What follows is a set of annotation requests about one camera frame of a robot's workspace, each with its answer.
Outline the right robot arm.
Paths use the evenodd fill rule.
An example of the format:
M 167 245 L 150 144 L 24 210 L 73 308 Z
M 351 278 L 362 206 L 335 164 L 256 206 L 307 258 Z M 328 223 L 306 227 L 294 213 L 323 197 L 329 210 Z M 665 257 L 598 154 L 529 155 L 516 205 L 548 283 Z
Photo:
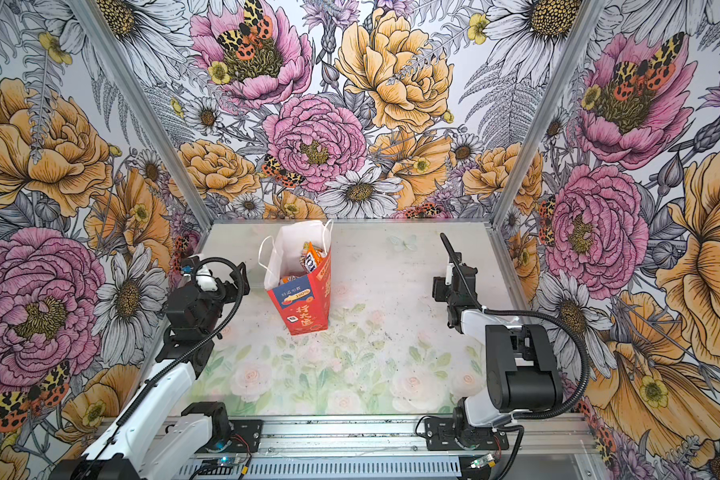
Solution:
M 446 274 L 433 279 L 433 299 L 446 305 L 448 327 L 484 347 L 485 386 L 457 402 L 453 430 L 443 442 L 464 449 L 507 446 L 498 430 L 518 413 L 541 413 L 563 403 L 563 387 L 544 327 L 518 315 L 479 304 L 477 270 L 451 262 Z

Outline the red paper gift bag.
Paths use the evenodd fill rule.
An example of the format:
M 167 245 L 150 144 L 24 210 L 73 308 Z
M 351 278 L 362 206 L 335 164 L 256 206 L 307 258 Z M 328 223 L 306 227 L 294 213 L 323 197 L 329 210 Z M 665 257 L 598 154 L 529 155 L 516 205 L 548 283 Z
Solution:
M 276 235 L 265 238 L 260 246 L 269 244 L 264 289 L 292 336 L 324 331 L 329 327 L 331 309 L 331 220 L 309 220 L 288 224 Z M 314 272 L 307 274 L 300 263 L 305 242 L 312 242 L 327 253 L 327 259 Z

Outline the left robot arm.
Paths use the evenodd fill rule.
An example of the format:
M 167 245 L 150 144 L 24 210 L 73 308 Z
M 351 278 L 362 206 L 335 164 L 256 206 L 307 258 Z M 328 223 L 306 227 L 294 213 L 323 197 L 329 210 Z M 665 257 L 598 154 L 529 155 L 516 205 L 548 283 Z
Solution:
M 199 450 L 221 450 L 232 437 L 221 402 L 186 407 L 167 432 L 174 406 L 205 369 L 226 305 L 237 307 L 248 287 L 240 280 L 202 277 L 168 298 L 169 328 L 148 379 L 83 454 L 60 461 L 53 479 L 170 479 Z

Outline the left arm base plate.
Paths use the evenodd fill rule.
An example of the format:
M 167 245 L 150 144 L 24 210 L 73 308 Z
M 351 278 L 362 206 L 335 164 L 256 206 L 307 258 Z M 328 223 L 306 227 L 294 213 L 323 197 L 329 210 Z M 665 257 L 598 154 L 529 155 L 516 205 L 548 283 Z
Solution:
M 233 419 L 229 422 L 230 435 L 217 444 L 213 451 L 232 453 L 257 453 L 263 437 L 264 422 L 259 419 Z

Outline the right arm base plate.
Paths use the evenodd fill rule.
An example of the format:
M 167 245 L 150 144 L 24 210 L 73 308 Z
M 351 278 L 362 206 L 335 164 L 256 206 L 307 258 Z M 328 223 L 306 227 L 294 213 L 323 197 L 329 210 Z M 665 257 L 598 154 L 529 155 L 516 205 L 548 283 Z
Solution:
M 453 417 L 422 416 L 415 434 L 424 439 L 428 451 L 509 449 L 509 441 L 503 433 L 487 427 L 473 427 Z

